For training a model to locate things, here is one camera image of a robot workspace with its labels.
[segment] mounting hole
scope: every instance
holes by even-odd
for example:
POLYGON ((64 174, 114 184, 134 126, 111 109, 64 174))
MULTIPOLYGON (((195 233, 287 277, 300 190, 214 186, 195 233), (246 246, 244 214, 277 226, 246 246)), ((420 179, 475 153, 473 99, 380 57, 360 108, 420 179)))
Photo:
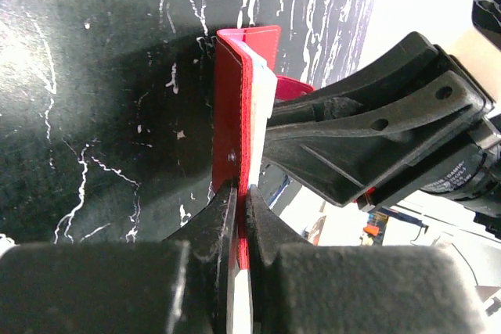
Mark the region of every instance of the mounting hole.
POLYGON ((389 125, 388 120, 379 119, 370 125, 374 131, 382 131, 389 125))
POLYGON ((442 101, 443 99, 447 99, 452 94, 452 88, 450 86, 444 86, 443 88, 439 88, 435 93, 435 97, 442 101))

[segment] black marble surface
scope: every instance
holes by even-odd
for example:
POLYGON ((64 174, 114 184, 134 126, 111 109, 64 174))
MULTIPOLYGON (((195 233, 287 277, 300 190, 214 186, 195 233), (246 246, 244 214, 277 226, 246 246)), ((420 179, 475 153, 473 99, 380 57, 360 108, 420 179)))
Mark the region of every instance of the black marble surface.
POLYGON ((501 0, 474 0, 471 16, 475 27, 501 48, 501 0))
POLYGON ((164 239, 210 197, 214 34, 277 23, 277 72, 357 67, 373 0, 0 0, 0 233, 164 239))

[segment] black plastic bracket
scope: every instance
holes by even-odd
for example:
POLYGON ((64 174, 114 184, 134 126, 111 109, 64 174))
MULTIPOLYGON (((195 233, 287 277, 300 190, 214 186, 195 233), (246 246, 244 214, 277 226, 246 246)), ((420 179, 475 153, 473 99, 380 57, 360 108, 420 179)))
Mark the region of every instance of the black plastic bracket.
POLYGON ((276 104, 264 158, 337 206, 375 189, 377 209, 472 142, 461 134, 492 106, 453 57, 414 32, 358 73, 276 104))

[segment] orange object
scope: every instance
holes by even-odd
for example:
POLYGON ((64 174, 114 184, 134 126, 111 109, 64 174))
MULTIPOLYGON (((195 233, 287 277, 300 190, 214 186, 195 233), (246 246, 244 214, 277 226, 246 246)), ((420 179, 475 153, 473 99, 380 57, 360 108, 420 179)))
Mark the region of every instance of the orange object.
POLYGON ((368 224, 366 227, 363 228, 363 231, 367 232, 369 235, 377 236, 379 234, 379 227, 368 224))

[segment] white wall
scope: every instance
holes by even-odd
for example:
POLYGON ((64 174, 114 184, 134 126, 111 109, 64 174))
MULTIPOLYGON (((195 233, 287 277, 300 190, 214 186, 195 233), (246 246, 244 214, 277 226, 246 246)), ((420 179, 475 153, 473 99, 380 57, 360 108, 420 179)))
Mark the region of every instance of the white wall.
POLYGON ((359 68, 411 31, 433 44, 451 45, 470 25, 473 0, 375 0, 359 68))
POLYGON ((280 214, 282 221, 303 236, 305 229, 318 219, 324 200, 306 187, 301 187, 292 202, 280 214))

